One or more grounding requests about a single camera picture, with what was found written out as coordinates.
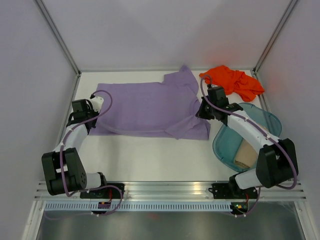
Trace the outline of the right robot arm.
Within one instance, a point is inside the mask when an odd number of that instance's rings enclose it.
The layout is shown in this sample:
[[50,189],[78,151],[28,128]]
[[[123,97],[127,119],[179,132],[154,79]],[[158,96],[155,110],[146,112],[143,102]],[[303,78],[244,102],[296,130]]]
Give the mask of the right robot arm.
[[280,139],[262,128],[238,104],[230,103],[221,86],[202,89],[202,102],[196,116],[218,120],[238,133],[257,153],[256,167],[229,178],[228,192],[235,198],[255,187],[279,187],[291,190],[298,182],[295,144],[289,138]]

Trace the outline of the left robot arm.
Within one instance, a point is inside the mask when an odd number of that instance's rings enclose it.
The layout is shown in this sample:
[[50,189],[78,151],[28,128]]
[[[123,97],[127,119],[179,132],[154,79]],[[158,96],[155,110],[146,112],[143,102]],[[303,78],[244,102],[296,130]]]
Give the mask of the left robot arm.
[[98,198],[109,193],[109,185],[101,172],[86,172],[79,156],[79,150],[91,129],[96,127],[103,98],[80,99],[71,103],[72,112],[68,117],[66,130],[61,142],[52,152],[42,155],[41,162],[47,191],[56,196],[88,191]]

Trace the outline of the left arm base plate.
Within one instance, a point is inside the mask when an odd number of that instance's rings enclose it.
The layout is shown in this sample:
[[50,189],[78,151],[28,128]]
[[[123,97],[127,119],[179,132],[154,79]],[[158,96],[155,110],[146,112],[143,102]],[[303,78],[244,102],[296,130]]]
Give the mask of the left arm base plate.
[[108,200],[120,200],[121,195],[119,191],[113,187],[108,187],[100,190],[82,192],[80,194],[81,199],[108,199]]

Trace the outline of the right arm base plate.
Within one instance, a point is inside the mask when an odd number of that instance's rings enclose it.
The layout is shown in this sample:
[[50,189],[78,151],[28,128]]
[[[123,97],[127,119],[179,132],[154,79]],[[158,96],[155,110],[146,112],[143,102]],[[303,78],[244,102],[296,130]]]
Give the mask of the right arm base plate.
[[237,185],[227,182],[213,183],[208,191],[215,200],[255,200],[258,197],[258,191],[254,187],[240,189]]

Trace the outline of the purple t-shirt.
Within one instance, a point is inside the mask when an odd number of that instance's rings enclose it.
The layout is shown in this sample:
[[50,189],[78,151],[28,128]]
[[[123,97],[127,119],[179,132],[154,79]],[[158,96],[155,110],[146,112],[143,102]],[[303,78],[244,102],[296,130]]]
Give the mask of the purple t-shirt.
[[100,83],[97,90],[110,95],[104,95],[106,114],[97,119],[93,136],[209,139],[211,125],[196,117],[198,81],[186,65],[162,82]]

